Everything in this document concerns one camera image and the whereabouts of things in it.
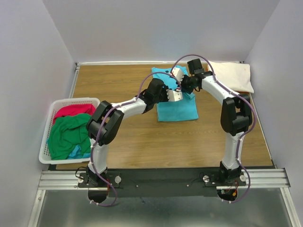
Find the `cyan polo t shirt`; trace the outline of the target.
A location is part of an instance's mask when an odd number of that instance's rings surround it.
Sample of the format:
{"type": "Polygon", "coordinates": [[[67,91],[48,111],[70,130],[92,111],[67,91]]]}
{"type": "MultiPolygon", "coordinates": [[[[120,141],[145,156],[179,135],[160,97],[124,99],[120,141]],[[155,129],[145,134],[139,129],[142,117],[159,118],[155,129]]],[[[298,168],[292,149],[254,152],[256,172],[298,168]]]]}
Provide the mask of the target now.
{"type": "MultiPolygon", "coordinates": [[[[186,67],[178,66],[185,75],[188,74],[186,67]]],[[[169,73],[171,68],[159,69],[153,67],[151,72],[166,72],[169,73]]],[[[153,78],[161,79],[166,86],[171,89],[176,89],[176,81],[164,74],[153,74],[153,78]]],[[[182,92],[182,100],[177,102],[160,102],[157,104],[157,115],[159,122],[180,122],[197,120],[198,113],[196,107],[196,96],[194,93],[188,94],[182,92]]]]}

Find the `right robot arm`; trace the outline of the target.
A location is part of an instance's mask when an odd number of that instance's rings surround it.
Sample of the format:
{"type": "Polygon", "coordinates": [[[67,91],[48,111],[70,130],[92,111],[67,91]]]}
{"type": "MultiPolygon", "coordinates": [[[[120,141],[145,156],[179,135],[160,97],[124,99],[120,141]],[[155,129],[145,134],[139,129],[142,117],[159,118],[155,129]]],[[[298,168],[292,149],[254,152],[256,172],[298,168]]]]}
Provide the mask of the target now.
{"type": "Polygon", "coordinates": [[[220,162],[217,180],[229,185],[240,177],[242,145],[247,132],[250,131],[255,114],[250,103],[250,96],[239,94],[220,82],[213,72],[206,72],[199,59],[187,62],[189,76],[181,82],[182,90],[188,93],[193,90],[205,90],[222,106],[220,123],[226,133],[225,154],[220,162]]]}

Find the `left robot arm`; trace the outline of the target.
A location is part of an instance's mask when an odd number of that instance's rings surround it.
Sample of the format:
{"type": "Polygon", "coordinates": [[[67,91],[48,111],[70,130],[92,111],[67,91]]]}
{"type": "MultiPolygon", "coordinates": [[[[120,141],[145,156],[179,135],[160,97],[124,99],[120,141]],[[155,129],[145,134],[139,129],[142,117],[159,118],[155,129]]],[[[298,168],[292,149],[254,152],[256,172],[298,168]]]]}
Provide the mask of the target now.
{"type": "Polygon", "coordinates": [[[107,170],[108,145],[116,137],[122,121],[150,111],[155,104],[167,102],[168,89],[162,80],[153,78],[145,90],[130,100],[120,103],[102,101],[98,105],[86,126],[89,138],[92,139],[86,170],[88,183],[95,187],[108,184],[103,174],[107,170]]]}

